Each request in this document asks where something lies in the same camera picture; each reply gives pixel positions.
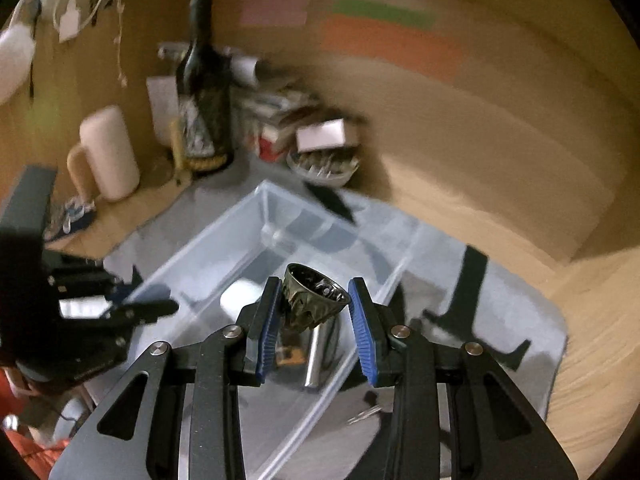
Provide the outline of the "white card on bowl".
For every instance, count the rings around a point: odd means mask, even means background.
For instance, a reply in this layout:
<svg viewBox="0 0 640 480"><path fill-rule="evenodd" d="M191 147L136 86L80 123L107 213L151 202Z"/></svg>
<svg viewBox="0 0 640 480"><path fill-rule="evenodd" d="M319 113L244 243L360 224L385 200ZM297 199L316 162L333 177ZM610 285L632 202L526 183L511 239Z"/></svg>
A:
<svg viewBox="0 0 640 480"><path fill-rule="evenodd" d="M347 142L345 122L333 119L309 125L296 131L296 145L300 152L341 148Z"/></svg>

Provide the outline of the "orange sticky note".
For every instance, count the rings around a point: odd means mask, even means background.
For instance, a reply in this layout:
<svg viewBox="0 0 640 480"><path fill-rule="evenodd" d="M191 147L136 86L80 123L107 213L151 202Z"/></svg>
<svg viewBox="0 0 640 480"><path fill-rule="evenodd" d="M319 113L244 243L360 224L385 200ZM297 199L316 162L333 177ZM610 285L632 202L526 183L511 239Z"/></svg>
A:
<svg viewBox="0 0 640 480"><path fill-rule="evenodd" d="M468 57L462 47L434 32L342 14L323 22L321 47L326 52L390 63L443 82L453 81Z"/></svg>

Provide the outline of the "cream pink mug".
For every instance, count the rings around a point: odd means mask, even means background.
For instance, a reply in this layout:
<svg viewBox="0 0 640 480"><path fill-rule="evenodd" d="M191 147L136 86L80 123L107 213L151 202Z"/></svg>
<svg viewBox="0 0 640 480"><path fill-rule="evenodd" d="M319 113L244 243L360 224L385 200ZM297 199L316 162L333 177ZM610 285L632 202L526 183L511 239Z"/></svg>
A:
<svg viewBox="0 0 640 480"><path fill-rule="evenodd" d="M82 121L79 142L68 152L66 164L84 203L99 197L119 202L138 188L140 169L118 106L101 108Z"/></svg>

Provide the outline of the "pink sticky note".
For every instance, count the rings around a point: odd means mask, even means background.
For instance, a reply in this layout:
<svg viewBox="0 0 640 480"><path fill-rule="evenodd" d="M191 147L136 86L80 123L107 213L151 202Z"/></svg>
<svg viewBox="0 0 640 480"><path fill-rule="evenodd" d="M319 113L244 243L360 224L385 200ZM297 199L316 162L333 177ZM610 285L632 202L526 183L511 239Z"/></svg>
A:
<svg viewBox="0 0 640 480"><path fill-rule="evenodd" d="M243 0L243 27L302 27L307 23L311 0Z"/></svg>

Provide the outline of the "stack of books and papers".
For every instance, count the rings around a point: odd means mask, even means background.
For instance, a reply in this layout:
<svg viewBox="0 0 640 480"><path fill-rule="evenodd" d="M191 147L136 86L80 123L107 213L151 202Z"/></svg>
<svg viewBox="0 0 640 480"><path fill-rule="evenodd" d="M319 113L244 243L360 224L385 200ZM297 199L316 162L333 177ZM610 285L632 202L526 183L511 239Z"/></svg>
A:
<svg viewBox="0 0 640 480"><path fill-rule="evenodd" d="M176 83L178 66L188 47L181 42L165 42L158 47L158 56L171 62L175 69ZM259 139L265 136L270 142L287 148L297 125L318 114L320 98L300 86L293 74L270 65L262 58L234 49L219 53L230 60L233 148L236 136L248 136L254 145L258 145ZM177 122L184 156L179 110Z"/></svg>

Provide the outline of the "dark ridged round cap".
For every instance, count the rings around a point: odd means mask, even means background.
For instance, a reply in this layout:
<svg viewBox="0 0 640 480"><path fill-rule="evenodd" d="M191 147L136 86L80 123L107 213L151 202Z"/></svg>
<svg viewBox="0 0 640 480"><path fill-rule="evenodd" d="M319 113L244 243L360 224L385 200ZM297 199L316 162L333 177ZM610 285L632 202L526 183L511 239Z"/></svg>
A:
<svg viewBox="0 0 640 480"><path fill-rule="evenodd" d="M350 304L346 290L324 274L301 263L290 263L282 281L288 304L288 327L301 333L338 315Z"/></svg>

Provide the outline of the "silver metal cylinder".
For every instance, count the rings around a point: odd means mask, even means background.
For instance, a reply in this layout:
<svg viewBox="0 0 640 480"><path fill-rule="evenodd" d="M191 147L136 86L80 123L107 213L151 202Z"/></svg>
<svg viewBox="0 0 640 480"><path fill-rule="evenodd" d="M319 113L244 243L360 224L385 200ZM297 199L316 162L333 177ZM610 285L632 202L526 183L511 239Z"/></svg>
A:
<svg viewBox="0 0 640 480"><path fill-rule="evenodd" d="M318 390L332 366L340 336L340 321L330 318L310 332L304 388Z"/></svg>

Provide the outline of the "dark wine bottle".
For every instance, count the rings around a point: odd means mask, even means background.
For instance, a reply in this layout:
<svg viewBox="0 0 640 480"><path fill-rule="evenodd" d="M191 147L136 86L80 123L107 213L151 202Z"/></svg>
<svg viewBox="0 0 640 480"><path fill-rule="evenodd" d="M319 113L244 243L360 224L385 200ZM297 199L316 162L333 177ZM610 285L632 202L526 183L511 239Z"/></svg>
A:
<svg viewBox="0 0 640 480"><path fill-rule="evenodd" d="M228 168L231 132L230 60L213 46L213 1L190 1L190 44L177 70L184 156L194 177Z"/></svg>

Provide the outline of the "green sticky note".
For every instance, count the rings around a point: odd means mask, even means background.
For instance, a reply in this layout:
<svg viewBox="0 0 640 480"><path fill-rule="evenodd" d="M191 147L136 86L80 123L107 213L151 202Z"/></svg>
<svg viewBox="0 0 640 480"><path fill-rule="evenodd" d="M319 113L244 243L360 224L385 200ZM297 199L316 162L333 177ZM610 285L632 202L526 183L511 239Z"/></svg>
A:
<svg viewBox="0 0 640 480"><path fill-rule="evenodd" d="M351 18L370 18L371 20L424 30L431 29L436 22L433 13L392 6L382 1L373 0L337 0L332 6L332 12Z"/></svg>

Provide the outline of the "grey felt mat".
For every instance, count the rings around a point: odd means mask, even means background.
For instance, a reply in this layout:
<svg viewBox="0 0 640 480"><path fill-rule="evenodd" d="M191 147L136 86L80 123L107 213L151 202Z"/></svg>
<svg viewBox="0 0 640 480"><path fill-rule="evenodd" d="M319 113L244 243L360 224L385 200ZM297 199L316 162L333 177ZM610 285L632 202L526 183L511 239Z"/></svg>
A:
<svg viewBox="0 0 640 480"><path fill-rule="evenodd" d="M393 387L362 374L349 305L318 390L304 388L311 330L280 303L276 360L260 386L240 386L239 316L270 276L301 263L348 292L363 278L383 306ZM298 448L303 479L571 479L544 422L566 344L559 311L471 246L370 198L319 188L268 164L192 186L106 258L132 302L167 292L171 316L140 328L126 362L104 378L114 399L148 370L178 367L190 393L194 479L274 479ZM378 414L347 421L381 405Z"/></svg>

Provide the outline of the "white paper note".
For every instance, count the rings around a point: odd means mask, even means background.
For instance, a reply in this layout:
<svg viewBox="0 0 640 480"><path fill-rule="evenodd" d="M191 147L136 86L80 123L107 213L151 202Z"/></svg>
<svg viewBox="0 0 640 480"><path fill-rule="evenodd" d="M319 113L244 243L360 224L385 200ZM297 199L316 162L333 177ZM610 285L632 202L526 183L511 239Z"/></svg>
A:
<svg viewBox="0 0 640 480"><path fill-rule="evenodd" d="M171 147L171 124L178 118L178 93L174 76L153 76L146 80L153 130L160 145Z"/></svg>

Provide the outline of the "bowl of small trinkets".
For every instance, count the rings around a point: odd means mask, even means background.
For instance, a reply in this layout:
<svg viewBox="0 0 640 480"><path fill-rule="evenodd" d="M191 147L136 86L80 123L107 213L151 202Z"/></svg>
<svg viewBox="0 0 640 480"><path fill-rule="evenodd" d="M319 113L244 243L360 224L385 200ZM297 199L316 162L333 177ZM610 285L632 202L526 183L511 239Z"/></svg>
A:
<svg viewBox="0 0 640 480"><path fill-rule="evenodd" d="M289 151L286 163L296 176L320 188L344 188L360 167L360 159L349 151Z"/></svg>

